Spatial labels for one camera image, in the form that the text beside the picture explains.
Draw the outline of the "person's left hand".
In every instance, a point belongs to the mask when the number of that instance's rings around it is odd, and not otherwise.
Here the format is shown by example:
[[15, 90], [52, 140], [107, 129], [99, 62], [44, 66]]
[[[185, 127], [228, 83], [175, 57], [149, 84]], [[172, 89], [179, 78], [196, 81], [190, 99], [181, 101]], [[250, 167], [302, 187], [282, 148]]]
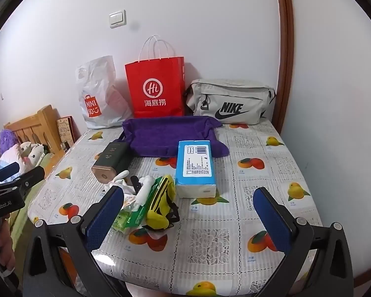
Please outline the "person's left hand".
[[10, 236], [10, 227], [8, 223], [9, 218], [9, 214], [2, 218], [2, 225], [0, 228], [0, 264], [5, 266], [8, 271], [12, 271], [14, 270], [16, 259], [12, 249], [12, 237]]

